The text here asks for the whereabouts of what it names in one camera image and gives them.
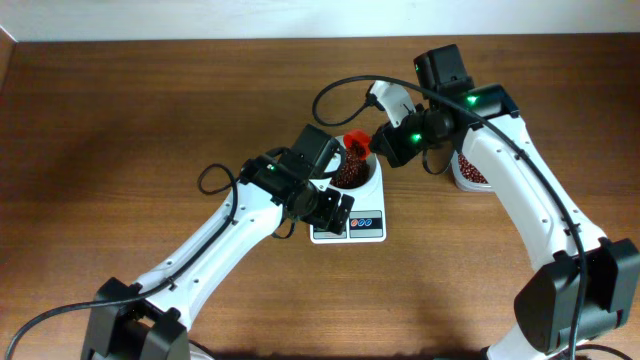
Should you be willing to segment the white round bowl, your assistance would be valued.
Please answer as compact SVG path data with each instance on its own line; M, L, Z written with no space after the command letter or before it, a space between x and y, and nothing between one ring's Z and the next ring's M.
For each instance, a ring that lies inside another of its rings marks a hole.
M347 148L345 147L344 142L343 142L343 136L339 137L338 140L340 141L340 143L344 146L345 150L347 151ZM369 170L368 180L363 186L365 186L366 184L368 184L369 182L371 182L373 180L373 176L374 176L374 173L375 173L375 170L376 170L376 159L372 154L370 154L365 159L365 161L369 164L370 170Z

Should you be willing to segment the red plastic measuring scoop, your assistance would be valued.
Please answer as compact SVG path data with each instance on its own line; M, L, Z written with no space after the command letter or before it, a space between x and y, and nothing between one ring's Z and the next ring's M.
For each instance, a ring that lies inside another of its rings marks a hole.
M358 148L358 156L361 160L365 160L371 153L369 149L371 137L361 129L354 129L347 132L343 136L343 142L347 149L356 145Z

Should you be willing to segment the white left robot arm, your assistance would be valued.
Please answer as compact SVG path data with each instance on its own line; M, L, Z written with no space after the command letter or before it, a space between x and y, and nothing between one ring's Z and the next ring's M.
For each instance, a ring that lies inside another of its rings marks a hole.
M318 182L343 156L308 159L284 148L248 160L220 208L173 254L133 284L111 278L90 312L84 359L206 359L188 336L199 311L231 270L285 220L341 233L354 199Z

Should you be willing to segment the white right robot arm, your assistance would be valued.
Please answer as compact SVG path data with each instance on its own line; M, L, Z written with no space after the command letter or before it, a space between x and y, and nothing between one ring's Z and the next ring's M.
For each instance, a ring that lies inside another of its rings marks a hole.
M482 353L486 359L573 356L581 345L624 326L639 280L632 241L609 240L571 200L536 150L518 106L498 84L476 86L459 49L441 47L414 61L408 83L375 80L368 100L388 115L371 150L401 167L450 143L487 180L525 244L534 271L514 300L516 322Z

